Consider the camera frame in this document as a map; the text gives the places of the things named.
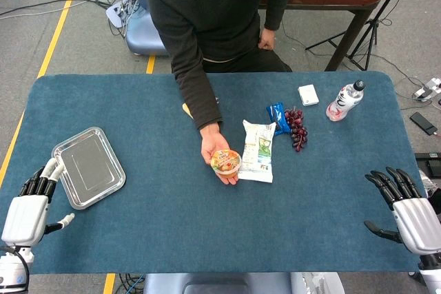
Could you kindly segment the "person's right bare hand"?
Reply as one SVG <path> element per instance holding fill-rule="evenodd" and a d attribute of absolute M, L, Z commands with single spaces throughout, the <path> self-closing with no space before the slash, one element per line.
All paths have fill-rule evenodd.
<path fill-rule="evenodd" d="M 213 154 L 218 150 L 229 149 L 229 144 L 220 132 L 218 123 L 212 123 L 199 130 L 201 135 L 201 156 L 211 165 Z"/>

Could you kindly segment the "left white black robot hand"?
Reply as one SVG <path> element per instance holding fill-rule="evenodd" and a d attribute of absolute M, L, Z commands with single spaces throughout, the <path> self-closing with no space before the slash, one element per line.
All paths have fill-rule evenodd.
<path fill-rule="evenodd" d="M 64 169 L 64 165 L 51 158 L 24 182 L 10 203 L 1 234 L 8 246 L 33 247 L 44 235 L 64 229 L 73 221 L 75 214 L 69 213 L 57 222 L 47 222 L 54 191 Z"/>

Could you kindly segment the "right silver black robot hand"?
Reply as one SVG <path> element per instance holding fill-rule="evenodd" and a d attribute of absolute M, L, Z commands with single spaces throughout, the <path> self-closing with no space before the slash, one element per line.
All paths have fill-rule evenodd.
<path fill-rule="evenodd" d="M 397 230 L 388 231 L 364 221 L 374 235 L 403 244 L 413 254 L 440 252 L 440 221 L 427 198 L 422 197 L 413 178 L 402 169 L 372 170 L 365 178 L 373 183 L 392 212 Z"/>

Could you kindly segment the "person's left bare hand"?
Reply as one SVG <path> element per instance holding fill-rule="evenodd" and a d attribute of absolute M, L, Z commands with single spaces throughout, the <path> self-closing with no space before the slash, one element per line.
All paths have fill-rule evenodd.
<path fill-rule="evenodd" d="M 273 50 L 275 45 L 275 32 L 267 28 L 263 28 L 260 33 L 260 41 L 258 48 L 262 50 Z"/>

